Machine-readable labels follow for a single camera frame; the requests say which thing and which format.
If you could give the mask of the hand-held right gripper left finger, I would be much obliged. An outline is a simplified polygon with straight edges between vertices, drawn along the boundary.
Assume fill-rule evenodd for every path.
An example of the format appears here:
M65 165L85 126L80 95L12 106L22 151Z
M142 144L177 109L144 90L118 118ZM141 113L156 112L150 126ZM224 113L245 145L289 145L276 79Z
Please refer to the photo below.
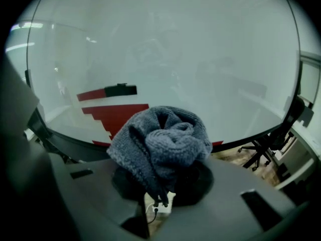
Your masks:
M148 240L141 202L122 198L112 184L113 160L66 165L58 155L49 157L81 240Z

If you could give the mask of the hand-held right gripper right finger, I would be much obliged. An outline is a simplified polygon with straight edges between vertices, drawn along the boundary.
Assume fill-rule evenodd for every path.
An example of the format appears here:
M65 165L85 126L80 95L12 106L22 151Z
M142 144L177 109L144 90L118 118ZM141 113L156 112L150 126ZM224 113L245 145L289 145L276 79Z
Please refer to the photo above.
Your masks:
M210 158L214 184L197 204L174 207L152 240L286 240L308 203L235 164Z

